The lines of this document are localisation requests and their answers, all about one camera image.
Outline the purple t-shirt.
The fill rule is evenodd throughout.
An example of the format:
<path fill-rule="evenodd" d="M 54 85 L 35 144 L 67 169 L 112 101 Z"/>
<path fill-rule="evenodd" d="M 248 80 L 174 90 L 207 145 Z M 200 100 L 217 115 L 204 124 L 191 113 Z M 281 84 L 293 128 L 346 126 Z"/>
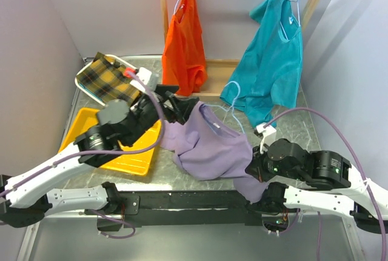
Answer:
<path fill-rule="evenodd" d="M 226 126 L 203 102 L 185 124 L 165 121 L 161 148 L 174 152 L 173 162 L 196 180 L 232 179 L 246 200 L 259 202 L 267 188 L 246 168 L 253 159 L 247 136 Z"/>

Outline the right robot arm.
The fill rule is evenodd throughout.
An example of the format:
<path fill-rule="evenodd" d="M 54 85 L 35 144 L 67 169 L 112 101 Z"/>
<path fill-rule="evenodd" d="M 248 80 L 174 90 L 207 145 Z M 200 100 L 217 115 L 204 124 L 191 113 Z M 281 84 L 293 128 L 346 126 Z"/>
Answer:
<path fill-rule="evenodd" d="M 363 178 L 336 152 L 308 152 L 279 139 L 266 150 L 253 149 L 246 173 L 269 186 L 259 203 L 261 211 L 316 211 L 353 219 L 369 233 L 387 232 L 387 190 Z"/>

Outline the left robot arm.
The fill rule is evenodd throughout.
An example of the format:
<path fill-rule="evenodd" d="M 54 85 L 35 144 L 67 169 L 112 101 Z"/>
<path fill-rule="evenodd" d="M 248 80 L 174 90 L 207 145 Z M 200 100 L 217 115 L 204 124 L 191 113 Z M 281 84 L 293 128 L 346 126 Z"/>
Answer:
<path fill-rule="evenodd" d="M 199 99 L 176 96 L 176 89 L 157 85 L 155 93 L 146 92 L 133 104 L 112 100 L 97 112 L 97 124 L 60 153 L 18 176 L 1 175 L 1 224 L 23 228 L 66 211 L 120 210 L 124 201 L 114 183 L 72 190 L 57 185 L 125 155 L 123 147 L 133 146 L 157 122 L 186 123 Z"/>

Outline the blue wire hanger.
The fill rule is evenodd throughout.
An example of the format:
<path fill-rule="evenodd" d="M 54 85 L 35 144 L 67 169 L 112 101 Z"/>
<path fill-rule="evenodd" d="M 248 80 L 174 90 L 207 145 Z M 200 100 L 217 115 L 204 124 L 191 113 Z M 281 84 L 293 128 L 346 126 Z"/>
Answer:
<path fill-rule="evenodd" d="M 230 81 L 228 82 L 225 87 L 228 87 L 229 85 L 233 84 L 236 88 L 237 88 L 237 93 L 236 93 L 236 96 L 233 98 L 232 100 L 232 103 L 231 105 L 229 106 L 229 108 L 224 108 L 220 105 L 213 105 L 213 104 L 205 104 L 205 106 L 207 107 L 216 107 L 216 108 L 220 108 L 222 111 L 224 111 L 224 118 L 222 120 L 222 122 L 225 121 L 227 115 L 230 113 L 231 116 L 234 118 L 234 120 L 236 121 L 236 123 L 239 125 L 240 129 L 241 129 L 241 132 L 242 134 L 245 134 L 245 130 L 244 130 L 244 127 L 242 125 L 242 123 L 240 122 L 240 120 L 236 117 L 235 115 L 235 104 L 236 104 L 236 101 L 237 99 L 239 98 L 240 96 L 240 93 L 241 93 L 241 87 L 239 85 L 239 83 L 237 83 L 236 81 Z"/>

